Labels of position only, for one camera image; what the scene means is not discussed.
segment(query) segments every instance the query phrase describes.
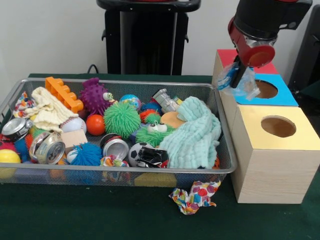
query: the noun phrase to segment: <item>black machine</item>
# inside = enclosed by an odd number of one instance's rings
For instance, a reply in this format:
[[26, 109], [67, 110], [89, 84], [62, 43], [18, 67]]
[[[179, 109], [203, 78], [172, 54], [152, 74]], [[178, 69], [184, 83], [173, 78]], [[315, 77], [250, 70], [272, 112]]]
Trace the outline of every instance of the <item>black machine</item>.
[[[108, 72], [112, 74], [181, 75], [188, 16], [201, 0], [96, 0], [106, 9]], [[281, 29], [295, 30], [312, 0], [240, 0], [228, 32], [239, 69], [237, 87], [247, 67], [262, 67], [275, 56]]]
[[201, 0], [96, 0], [110, 74], [181, 75], [188, 16]]

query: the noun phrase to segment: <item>baseball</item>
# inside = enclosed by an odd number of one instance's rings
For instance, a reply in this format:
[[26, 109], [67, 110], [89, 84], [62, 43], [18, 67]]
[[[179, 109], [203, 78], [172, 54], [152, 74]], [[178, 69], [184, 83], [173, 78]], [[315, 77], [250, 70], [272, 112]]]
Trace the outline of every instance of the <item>baseball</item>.
[[87, 132], [86, 123], [80, 117], [70, 117], [67, 121], [60, 125], [60, 128], [64, 133], [73, 132], [80, 129], [82, 129], [84, 133]]

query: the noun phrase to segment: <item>wire mesh tray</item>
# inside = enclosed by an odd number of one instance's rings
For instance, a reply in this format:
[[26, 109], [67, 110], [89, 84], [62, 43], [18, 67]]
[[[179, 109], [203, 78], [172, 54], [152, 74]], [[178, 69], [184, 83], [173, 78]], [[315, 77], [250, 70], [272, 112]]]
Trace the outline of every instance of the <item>wire mesh tray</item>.
[[[66, 85], [77, 96], [83, 89], [79, 79], [64, 79]], [[180, 168], [139, 168], [107, 166], [73, 166], [49, 164], [14, 164], [0, 163], [0, 183], [49, 184], [49, 185], [101, 185], [101, 186], [145, 186], [145, 187], [190, 187], [194, 181], [222, 181], [226, 174], [237, 167], [237, 159], [231, 140], [225, 112], [219, 92], [210, 84], [139, 82], [100, 80], [113, 94], [120, 99], [125, 94], [134, 94], [148, 103], [151, 96], [159, 89], [166, 88], [170, 96], [182, 100], [194, 96], [204, 101], [221, 122], [222, 134], [220, 145], [216, 148], [220, 159], [220, 169], [180, 169]], [[0, 106], [0, 131], [13, 117], [15, 103], [26, 91], [31, 96], [37, 87], [44, 87], [44, 78], [28, 78], [19, 81]], [[86, 135], [89, 142], [99, 144], [102, 136]], [[4, 178], [5, 172], [14, 173]]]

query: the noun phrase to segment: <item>wooden disc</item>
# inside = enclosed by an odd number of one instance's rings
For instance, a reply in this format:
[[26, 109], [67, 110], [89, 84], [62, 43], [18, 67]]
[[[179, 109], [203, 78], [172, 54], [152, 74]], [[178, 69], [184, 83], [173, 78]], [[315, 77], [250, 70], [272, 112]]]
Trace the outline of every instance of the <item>wooden disc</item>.
[[179, 118], [177, 118], [177, 116], [177, 111], [167, 112], [161, 117], [161, 123], [170, 125], [171, 127], [177, 129], [185, 123], [185, 121], [180, 120]]

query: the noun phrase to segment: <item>green tablecloth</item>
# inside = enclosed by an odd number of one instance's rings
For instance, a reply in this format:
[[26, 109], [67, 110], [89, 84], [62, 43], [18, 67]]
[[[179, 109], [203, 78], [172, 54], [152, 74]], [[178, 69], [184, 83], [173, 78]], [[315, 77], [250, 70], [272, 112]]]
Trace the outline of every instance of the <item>green tablecloth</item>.
[[[54, 75], [87, 79], [87, 74]], [[117, 76], [101, 79], [211, 82], [210, 76]], [[0, 185], [0, 238], [320, 240], [320, 174], [301, 205], [238, 204], [229, 176], [212, 200], [217, 207], [185, 216], [171, 188]]]

